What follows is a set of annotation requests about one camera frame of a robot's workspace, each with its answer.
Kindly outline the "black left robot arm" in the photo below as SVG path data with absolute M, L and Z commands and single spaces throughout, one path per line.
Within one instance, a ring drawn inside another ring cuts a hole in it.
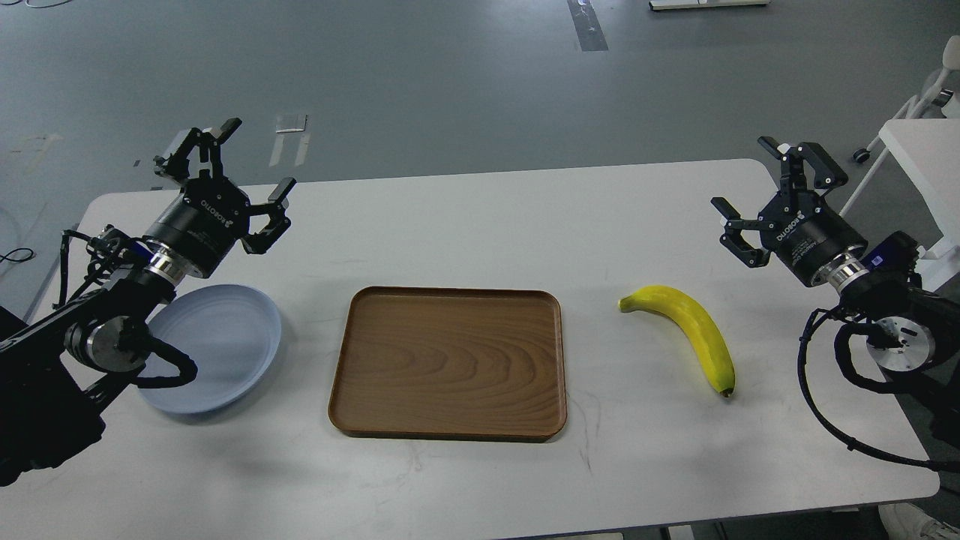
M 174 389 L 196 379 L 196 363 L 154 336 L 148 315 L 174 300 L 185 277 L 212 276 L 236 243 L 262 255 L 291 224 L 294 178 L 254 204 L 225 175 L 221 148 L 241 123 L 189 127 L 154 158 L 155 174 L 179 192 L 144 235 L 111 225 L 99 235 L 62 233 L 51 314 L 29 325 L 2 311 L 3 486 L 98 442 L 102 413 L 128 386 Z

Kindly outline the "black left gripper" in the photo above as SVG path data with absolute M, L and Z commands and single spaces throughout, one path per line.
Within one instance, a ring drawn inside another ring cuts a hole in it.
M 154 174 L 181 185 L 181 191 L 143 236 L 153 252 L 146 270 L 173 287 L 185 276 L 212 276 L 240 237 L 247 255 L 264 255 L 292 224 L 286 209 L 294 178 L 282 178 L 266 202 L 249 208 L 248 195 L 225 175 L 221 147 L 241 125 L 242 119 L 230 118 L 220 127 L 189 127 L 153 158 Z M 207 166 L 196 175 L 190 171 L 194 152 Z M 249 216 L 262 215 L 266 225 L 248 233 Z

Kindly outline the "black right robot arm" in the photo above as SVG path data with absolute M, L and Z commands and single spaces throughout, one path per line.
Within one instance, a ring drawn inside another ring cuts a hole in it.
M 923 288 L 919 245 L 898 230 L 877 248 L 827 204 L 849 178 L 819 144 L 758 143 L 778 158 L 777 191 L 754 219 L 726 199 L 711 204 L 724 218 L 720 237 L 741 263 L 765 266 L 776 256 L 805 287 L 829 284 L 838 294 L 826 318 L 842 322 L 835 358 L 849 382 L 878 394 L 909 395 L 931 414 L 933 437 L 958 445 L 958 375 L 927 375 L 958 358 L 958 304 Z

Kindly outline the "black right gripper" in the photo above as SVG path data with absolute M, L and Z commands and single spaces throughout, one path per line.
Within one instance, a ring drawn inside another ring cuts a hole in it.
M 849 175 L 816 142 L 791 145 L 771 136 L 757 142 L 779 162 L 775 197 L 759 211 L 763 220 L 744 219 L 726 198 L 711 198 L 724 218 L 719 241 L 749 268 L 767 266 L 771 251 L 803 286 L 820 286 L 822 267 L 843 253 L 860 257 L 868 245 L 823 198 L 844 187 Z M 757 230 L 763 248 L 751 246 L 744 230 Z

